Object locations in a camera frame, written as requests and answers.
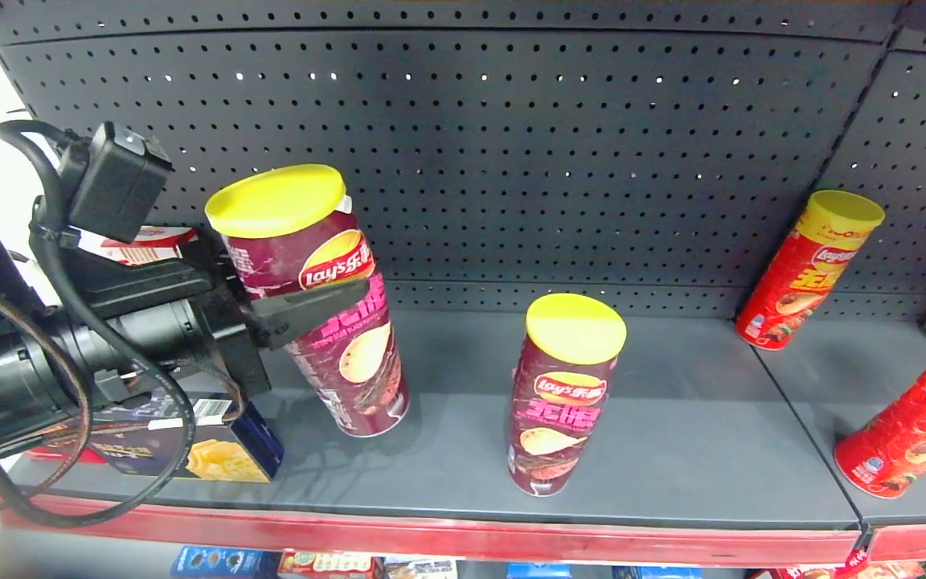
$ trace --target blue box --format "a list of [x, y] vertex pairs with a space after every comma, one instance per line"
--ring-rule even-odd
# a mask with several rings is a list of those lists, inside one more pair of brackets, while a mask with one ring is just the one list
[[[251, 402], [242, 417], [223, 422], [234, 406], [227, 393], [187, 392], [195, 407], [195, 443], [176, 478], [269, 483], [284, 457], [284, 448]], [[170, 397], [161, 388], [150, 402], [136, 408], [115, 406], [96, 412], [100, 422], [148, 422], [131, 433], [98, 433], [89, 445], [125, 475], [159, 476], [170, 464], [184, 436]]]
[[570, 579], [570, 565], [563, 563], [511, 563], [506, 567], [507, 579]]
[[613, 568], [613, 579], [703, 579], [698, 567], [629, 567]]
[[185, 545], [170, 567], [171, 577], [269, 579], [277, 575], [280, 553]]

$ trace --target red shelf edge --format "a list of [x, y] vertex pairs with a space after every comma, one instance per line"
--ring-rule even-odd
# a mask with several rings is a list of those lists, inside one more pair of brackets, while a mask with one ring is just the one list
[[[40, 495], [34, 501], [62, 514], [84, 514], [113, 505], [59, 495]], [[5, 528], [47, 530], [10, 510], [3, 511], [1, 521]], [[430, 554], [488, 561], [739, 568], [841, 564], [859, 537], [857, 531], [720, 531], [492, 523], [164, 505], [142, 505], [107, 523], [63, 532], [262, 550], [294, 547], [315, 551]]]
[[873, 561], [926, 561], [926, 524], [875, 529], [871, 542]]

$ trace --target gray shelf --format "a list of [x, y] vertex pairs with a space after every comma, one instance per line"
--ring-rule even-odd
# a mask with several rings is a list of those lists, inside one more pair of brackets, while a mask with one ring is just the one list
[[[831, 450], [910, 388], [926, 368], [926, 338], [914, 323], [807, 323], [782, 352], [760, 358], [781, 385], [834, 468]], [[841, 475], [852, 503], [868, 524], [926, 524], [926, 476], [903, 497], [865, 494]]]
[[[551, 498], [505, 466], [518, 313], [393, 312], [414, 392], [407, 419], [374, 439], [339, 433], [283, 355], [260, 411], [286, 446], [268, 485], [174, 481], [154, 502], [219, 508], [436, 516], [525, 523], [844, 530], [857, 517], [764, 367], [717, 319], [628, 318], [629, 338], [592, 444]], [[55, 465], [23, 461], [32, 485]], [[131, 495], [146, 481], [78, 465], [54, 492]]]

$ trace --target red chip canister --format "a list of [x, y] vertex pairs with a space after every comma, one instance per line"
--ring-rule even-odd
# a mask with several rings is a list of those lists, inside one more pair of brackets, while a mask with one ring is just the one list
[[838, 469], [860, 490], [895, 499], [926, 474], [926, 370], [891, 406], [834, 447]]
[[338, 427], [370, 437], [401, 421], [409, 392], [385, 283], [346, 205], [341, 173], [296, 165], [222, 188], [206, 204], [206, 216], [253, 299], [370, 279], [362, 301], [285, 348]]
[[848, 191], [816, 191], [782, 243], [735, 327], [750, 344], [779, 351], [834, 288], [885, 210]]
[[628, 327], [602, 302], [548, 294], [527, 312], [514, 374], [508, 468], [519, 490], [562, 490], [592, 436]]

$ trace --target lay's logo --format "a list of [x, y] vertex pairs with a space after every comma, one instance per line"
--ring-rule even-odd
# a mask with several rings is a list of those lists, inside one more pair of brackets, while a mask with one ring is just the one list
[[534, 379], [534, 392], [550, 402], [592, 406], [606, 396], [606, 380], [576, 372], [548, 372]]
[[844, 270], [849, 260], [856, 257], [856, 249], [848, 250], [824, 245], [813, 254], [813, 267], [822, 272], [838, 272]]
[[374, 254], [359, 230], [342, 231], [328, 239], [305, 260], [298, 274], [303, 290], [336, 281], [363, 279], [374, 273]]

